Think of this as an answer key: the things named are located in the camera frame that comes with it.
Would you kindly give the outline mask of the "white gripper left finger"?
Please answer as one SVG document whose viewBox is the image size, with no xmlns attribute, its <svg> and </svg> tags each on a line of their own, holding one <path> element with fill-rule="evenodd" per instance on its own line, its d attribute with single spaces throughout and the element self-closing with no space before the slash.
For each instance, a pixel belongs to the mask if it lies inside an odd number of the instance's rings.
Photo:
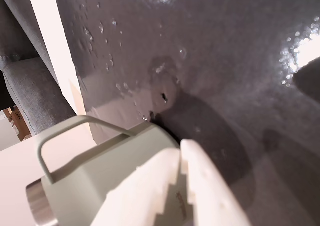
<svg viewBox="0 0 320 226">
<path fill-rule="evenodd" d="M 166 148 L 111 190 L 93 226 L 152 226 L 165 212 L 169 187 L 177 183 L 181 151 Z"/>
</svg>

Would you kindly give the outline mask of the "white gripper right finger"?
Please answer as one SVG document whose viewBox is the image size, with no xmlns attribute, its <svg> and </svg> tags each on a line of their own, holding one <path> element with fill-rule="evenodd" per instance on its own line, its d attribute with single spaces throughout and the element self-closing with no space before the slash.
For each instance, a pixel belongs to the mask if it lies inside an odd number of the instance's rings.
<svg viewBox="0 0 320 226">
<path fill-rule="evenodd" d="M 181 173 L 195 226 L 250 226 L 245 211 L 203 148 L 194 140 L 180 143 Z"/>
</svg>

